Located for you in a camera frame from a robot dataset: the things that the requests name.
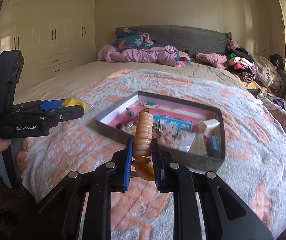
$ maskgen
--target pink cloth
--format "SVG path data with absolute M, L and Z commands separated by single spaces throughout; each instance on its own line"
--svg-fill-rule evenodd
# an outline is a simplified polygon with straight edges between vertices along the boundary
M 241 65 L 240 63 L 236 63 L 234 66 L 233 66 L 233 69 L 237 70 L 237 69 L 245 69 L 245 67 L 243 65 Z
M 234 57 L 228 61 L 229 66 L 234 66 L 236 63 L 238 63 L 242 58 L 241 57 Z
M 199 59 L 203 62 L 210 63 L 216 68 L 219 69 L 227 69 L 228 68 L 228 57 L 225 55 L 217 54 L 217 53 L 211 53 L 211 54 L 203 54 L 203 53 L 197 53 L 196 59 Z
M 229 66 L 234 66 L 235 64 L 241 64 L 246 67 L 252 67 L 253 64 L 249 62 L 246 58 L 234 57 L 228 61 Z
M 248 66 L 248 67 L 253 66 L 253 63 L 249 62 L 246 58 L 242 58 L 240 61 L 241 61 L 240 63 L 243 64 L 244 66 Z
M 98 53 L 98 60 L 107 62 L 154 62 L 176 67 L 177 51 L 175 47 L 168 45 L 150 49 L 126 49 L 121 52 L 113 45 L 105 45 Z

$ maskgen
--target gray headboard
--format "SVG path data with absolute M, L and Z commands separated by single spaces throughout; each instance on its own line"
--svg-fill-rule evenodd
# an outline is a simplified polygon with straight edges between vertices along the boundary
M 150 33 L 151 38 L 160 46 L 172 45 L 178 50 L 187 50 L 193 56 L 201 53 L 226 54 L 226 45 L 231 41 L 231 33 L 175 25 L 142 25 L 131 26 L 143 33 Z M 122 31 L 123 27 L 115 29 L 115 33 Z

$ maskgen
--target pink blanket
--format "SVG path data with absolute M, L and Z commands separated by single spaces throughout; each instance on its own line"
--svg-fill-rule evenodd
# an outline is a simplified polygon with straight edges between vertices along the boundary
M 98 61 L 160 63 L 172 67 L 190 65 L 189 62 L 177 61 L 178 50 L 173 46 L 153 47 L 150 49 L 126 49 L 120 51 L 113 45 L 105 45 L 98 53 Z

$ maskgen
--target bedspread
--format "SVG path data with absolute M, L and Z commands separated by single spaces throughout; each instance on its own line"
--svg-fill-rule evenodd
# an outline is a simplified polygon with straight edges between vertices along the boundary
M 98 134 L 95 117 L 136 90 L 221 109 L 226 159 L 217 173 L 277 238 L 286 227 L 286 135 L 281 125 L 247 91 L 160 71 L 123 70 L 95 86 L 84 87 L 77 95 L 95 105 L 92 112 L 60 123 L 47 137 L 30 140 L 23 179 L 36 200 L 69 171 L 93 171 L 115 151 L 124 149 L 124 145 Z M 172 239 L 172 201 L 172 194 L 158 193 L 154 182 L 131 179 L 126 193 L 112 193 L 112 239 Z

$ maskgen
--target blue package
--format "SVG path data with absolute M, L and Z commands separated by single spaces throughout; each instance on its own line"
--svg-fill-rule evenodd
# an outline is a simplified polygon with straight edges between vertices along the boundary
M 220 158 L 220 144 L 216 136 L 211 136 L 206 142 L 206 151 L 208 157 Z
M 60 100 L 52 100 L 52 101 L 46 101 L 42 105 L 40 105 L 40 109 L 44 111 L 49 111 L 51 109 L 57 109 L 62 106 L 62 103 L 65 101 L 65 99 Z
M 165 116 L 160 116 L 157 114 L 153 114 L 153 120 L 158 123 L 160 122 L 160 120 L 163 120 L 163 124 L 167 124 L 167 125 L 175 124 L 176 127 L 178 128 L 178 132 L 179 130 L 191 132 L 193 129 L 193 125 L 190 122 L 177 120 L 177 119 L 173 119 L 173 118 L 169 118 Z

